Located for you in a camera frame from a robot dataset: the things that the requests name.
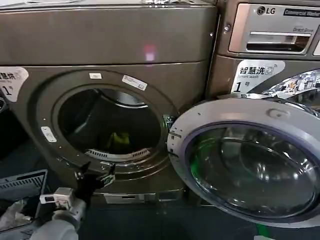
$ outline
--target sticker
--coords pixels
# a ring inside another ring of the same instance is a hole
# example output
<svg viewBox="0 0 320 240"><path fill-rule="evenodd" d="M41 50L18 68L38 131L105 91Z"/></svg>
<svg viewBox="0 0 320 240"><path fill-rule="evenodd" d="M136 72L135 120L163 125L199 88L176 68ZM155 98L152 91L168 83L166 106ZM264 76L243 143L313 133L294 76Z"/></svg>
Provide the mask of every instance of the sticker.
<svg viewBox="0 0 320 240"><path fill-rule="evenodd" d="M320 18L320 11L311 9L286 8L283 12L283 15L292 17Z"/></svg>
<svg viewBox="0 0 320 240"><path fill-rule="evenodd" d="M29 77L26 69L19 66L0 67L0 89L11 102L16 102L22 84Z"/></svg>
<svg viewBox="0 0 320 240"><path fill-rule="evenodd" d="M54 134L52 133L50 127L42 126L41 131L49 143L56 143L57 142L57 139L55 138Z"/></svg>
<svg viewBox="0 0 320 240"><path fill-rule="evenodd" d="M122 78L122 82L129 84L130 86L140 89L142 91L146 90L148 84L143 81L140 81L132 76L124 75Z"/></svg>
<svg viewBox="0 0 320 240"><path fill-rule="evenodd" d="M89 73L90 79L102 79L102 75L99 72Z"/></svg>
<svg viewBox="0 0 320 240"><path fill-rule="evenodd" d="M280 60L243 60L239 63L233 80L231 93L246 94L265 80L285 69Z"/></svg>

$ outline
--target white label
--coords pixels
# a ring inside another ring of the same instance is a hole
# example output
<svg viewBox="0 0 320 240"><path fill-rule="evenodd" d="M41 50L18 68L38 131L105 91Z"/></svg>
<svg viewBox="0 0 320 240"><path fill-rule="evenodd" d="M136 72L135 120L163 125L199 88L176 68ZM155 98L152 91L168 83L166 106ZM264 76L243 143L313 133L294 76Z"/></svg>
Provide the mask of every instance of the white label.
<svg viewBox="0 0 320 240"><path fill-rule="evenodd" d="M142 91L146 90L146 88L148 86L148 84L146 84L145 82L140 81L139 79L136 79L132 76L127 76L127 75L123 76L122 82L129 84L130 86L137 88L137 89L140 89Z"/></svg>
<svg viewBox="0 0 320 240"><path fill-rule="evenodd" d="M285 62L281 60L243 60L234 76L231 93L246 94L265 80L282 72Z"/></svg>
<svg viewBox="0 0 320 240"><path fill-rule="evenodd" d="M54 134L52 133L50 127L42 126L41 131L49 143L56 143L57 142L57 139L55 138Z"/></svg>
<svg viewBox="0 0 320 240"><path fill-rule="evenodd" d="M89 73L90 79L102 79L102 74L99 72Z"/></svg>
<svg viewBox="0 0 320 240"><path fill-rule="evenodd" d="M19 66L0 67L0 89L11 102L16 102L22 84L29 74L26 69Z"/></svg>

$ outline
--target dark floor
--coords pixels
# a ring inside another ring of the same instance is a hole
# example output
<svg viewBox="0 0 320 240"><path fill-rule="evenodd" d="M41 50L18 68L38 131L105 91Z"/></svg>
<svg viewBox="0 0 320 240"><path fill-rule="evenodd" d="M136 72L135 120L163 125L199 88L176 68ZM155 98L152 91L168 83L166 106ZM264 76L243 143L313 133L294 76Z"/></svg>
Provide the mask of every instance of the dark floor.
<svg viewBox="0 0 320 240"><path fill-rule="evenodd" d="M0 160L0 178L44 168L48 168L46 162L34 145L27 142ZM51 171L48 182L53 189L59 186ZM315 240L320 235L320 227L267 229L270 238L276 240ZM253 240L257 234L253 223L214 207L182 203L92 206L79 232L80 240Z"/></svg>

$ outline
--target washing machine door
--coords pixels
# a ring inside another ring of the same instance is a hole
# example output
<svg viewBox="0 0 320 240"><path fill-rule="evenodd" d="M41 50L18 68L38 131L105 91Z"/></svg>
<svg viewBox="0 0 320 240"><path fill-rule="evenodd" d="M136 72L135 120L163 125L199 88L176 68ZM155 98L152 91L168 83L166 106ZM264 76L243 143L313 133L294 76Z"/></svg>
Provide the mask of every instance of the washing machine door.
<svg viewBox="0 0 320 240"><path fill-rule="evenodd" d="M184 182L234 216L284 228L320 225L320 119L263 99L230 98L182 114L168 135Z"/></svg>

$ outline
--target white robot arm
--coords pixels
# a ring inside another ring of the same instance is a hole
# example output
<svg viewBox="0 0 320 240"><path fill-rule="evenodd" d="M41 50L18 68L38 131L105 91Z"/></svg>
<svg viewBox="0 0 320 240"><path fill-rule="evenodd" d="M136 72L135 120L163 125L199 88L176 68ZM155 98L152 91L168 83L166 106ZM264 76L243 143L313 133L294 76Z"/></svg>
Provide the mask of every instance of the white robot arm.
<svg viewBox="0 0 320 240"><path fill-rule="evenodd" d="M40 196L41 204L55 203L58 210L53 213L51 221L42 225L30 240L78 240L77 231L85 218L91 197L96 189L112 184L115 181L115 165L108 174L97 177L86 174L89 164L82 167L82 172L76 172L78 188L59 187L54 194Z"/></svg>

